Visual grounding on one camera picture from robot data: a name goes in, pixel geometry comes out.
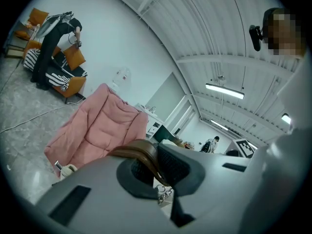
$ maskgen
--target white ceiling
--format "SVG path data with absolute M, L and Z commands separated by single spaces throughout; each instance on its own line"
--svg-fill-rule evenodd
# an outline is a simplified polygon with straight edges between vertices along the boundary
M 204 120 L 215 119 L 258 146 L 288 130 L 276 93 L 298 60 L 271 55 L 265 46 L 257 52 L 249 36 L 249 26 L 261 25 L 267 9 L 282 6 L 278 0 L 122 1 L 168 49 Z M 218 75 L 244 99 L 207 90 L 206 83 L 220 84 Z

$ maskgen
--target striped cloth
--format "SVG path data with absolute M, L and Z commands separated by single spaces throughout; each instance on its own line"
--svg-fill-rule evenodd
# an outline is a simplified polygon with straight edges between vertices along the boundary
M 61 55 L 59 55 L 59 53 L 57 54 L 57 59 L 51 59 L 45 76 L 48 84 L 51 86 L 60 86 L 62 91 L 66 91 L 71 77 L 86 77 L 88 74 L 81 67 L 71 71 L 68 67 L 65 55 L 62 52 L 60 53 Z M 39 54 L 39 49 L 28 50 L 25 56 L 24 67 L 33 71 Z

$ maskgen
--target white cabinet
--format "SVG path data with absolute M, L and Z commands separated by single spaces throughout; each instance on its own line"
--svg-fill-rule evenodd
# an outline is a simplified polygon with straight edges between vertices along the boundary
M 141 112 L 147 113 L 148 115 L 148 123 L 146 126 L 145 138 L 150 139 L 157 132 L 157 130 L 163 125 L 163 122 L 161 121 L 161 119 L 157 118 L 157 115 L 146 110 L 142 105 L 137 104 L 135 108 Z

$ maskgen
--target ceiling light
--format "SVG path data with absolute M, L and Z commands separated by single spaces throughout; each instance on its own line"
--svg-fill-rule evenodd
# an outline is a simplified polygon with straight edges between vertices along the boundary
M 285 122 L 287 122 L 288 124 L 290 124 L 291 121 L 292 121 L 292 119 L 289 118 L 288 114 L 283 114 L 282 120 L 285 121 Z
M 216 85 L 211 85 L 211 84 L 208 84 L 208 83 L 206 83 L 206 88 L 210 89 L 210 90 L 218 91 L 218 92 L 221 92 L 221 93 L 225 93 L 227 95 L 234 96 L 234 97 L 239 98 L 239 99 L 243 99 L 244 96 L 245 96 L 241 92 L 238 92 L 238 91 L 235 91 L 235 90 L 232 90 L 232 89 L 229 89 L 229 88 L 224 88 L 224 87 L 220 87 L 220 86 L 216 86 Z
M 226 127 L 224 127 L 224 126 L 222 126 L 222 125 L 220 125 L 219 123 L 217 123 L 217 122 L 215 122 L 214 120 L 211 120 L 211 122 L 213 123 L 213 124 L 216 124 L 217 126 L 219 126 L 219 127 L 222 127 L 224 130 L 228 130 Z
M 258 149 L 256 146 L 252 145 L 250 142 L 248 142 L 248 144 L 249 144 L 252 148 L 254 148 L 255 150 Z

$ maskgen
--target concrete floor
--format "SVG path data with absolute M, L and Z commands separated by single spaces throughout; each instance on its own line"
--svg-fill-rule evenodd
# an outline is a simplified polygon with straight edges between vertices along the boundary
M 30 82 L 31 72 L 22 64 L 14 71 L 18 61 L 0 58 L 0 132 L 65 106 L 64 97 L 53 88 L 48 91 L 37 89 L 36 84 Z M 74 96 L 68 102 L 79 100 Z M 58 181 L 43 150 L 77 108 L 77 105 L 70 105 L 49 112 L 0 134 L 2 167 L 16 193 L 31 203 L 36 203 L 51 184 Z

